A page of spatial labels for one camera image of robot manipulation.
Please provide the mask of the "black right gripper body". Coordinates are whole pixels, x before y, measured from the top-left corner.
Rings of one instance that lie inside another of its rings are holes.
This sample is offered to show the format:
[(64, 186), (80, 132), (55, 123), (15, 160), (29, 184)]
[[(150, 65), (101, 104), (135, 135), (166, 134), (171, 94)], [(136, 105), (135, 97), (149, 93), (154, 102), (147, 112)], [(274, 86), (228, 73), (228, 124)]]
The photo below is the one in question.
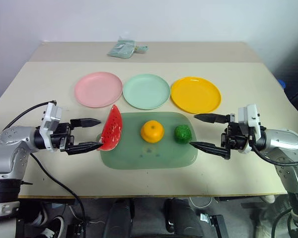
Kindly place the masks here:
[(247, 136), (242, 133), (239, 124), (235, 122), (235, 115), (226, 115), (225, 123), (228, 123), (228, 126), (221, 134), (221, 147), (232, 150), (244, 149)]

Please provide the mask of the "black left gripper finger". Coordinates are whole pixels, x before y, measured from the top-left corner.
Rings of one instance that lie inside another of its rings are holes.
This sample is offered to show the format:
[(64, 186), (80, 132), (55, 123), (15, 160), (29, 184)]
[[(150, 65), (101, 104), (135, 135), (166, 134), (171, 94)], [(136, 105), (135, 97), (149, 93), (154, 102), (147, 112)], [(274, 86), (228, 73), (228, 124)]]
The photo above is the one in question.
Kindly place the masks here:
[(97, 150), (103, 145), (101, 142), (82, 142), (77, 145), (69, 145), (66, 147), (68, 155), (83, 154), (93, 150)]
[(83, 119), (71, 119), (70, 120), (70, 128), (74, 129), (76, 127), (93, 127), (98, 124), (101, 124), (100, 120), (93, 119), (93, 118), (83, 118)]

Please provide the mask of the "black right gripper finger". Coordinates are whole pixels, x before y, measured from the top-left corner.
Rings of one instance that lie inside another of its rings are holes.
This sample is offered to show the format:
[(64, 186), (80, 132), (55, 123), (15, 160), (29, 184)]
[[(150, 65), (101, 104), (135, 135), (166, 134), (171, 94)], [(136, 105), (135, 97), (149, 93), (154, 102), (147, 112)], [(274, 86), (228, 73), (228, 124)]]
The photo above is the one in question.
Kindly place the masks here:
[(207, 142), (189, 142), (190, 145), (205, 153), (220, 156), (226, 160), (230, 159), (230, 149), (225, 147), (217, 147), (215, 144)]
[(228, 123), (230, 122), (230, 115), (219, 114), (198, 114), (194, 118), (208, 123)]

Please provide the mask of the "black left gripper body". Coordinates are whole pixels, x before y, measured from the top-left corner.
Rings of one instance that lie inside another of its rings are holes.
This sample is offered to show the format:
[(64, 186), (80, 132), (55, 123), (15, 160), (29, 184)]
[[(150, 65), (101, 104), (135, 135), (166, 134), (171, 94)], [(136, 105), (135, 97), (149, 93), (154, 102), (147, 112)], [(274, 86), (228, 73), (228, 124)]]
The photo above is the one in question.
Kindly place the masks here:
[(50, 136), (53, 148), (68, 152), (74, 146), (72, 130), (74, 126), (70, 123), (60, 123)]

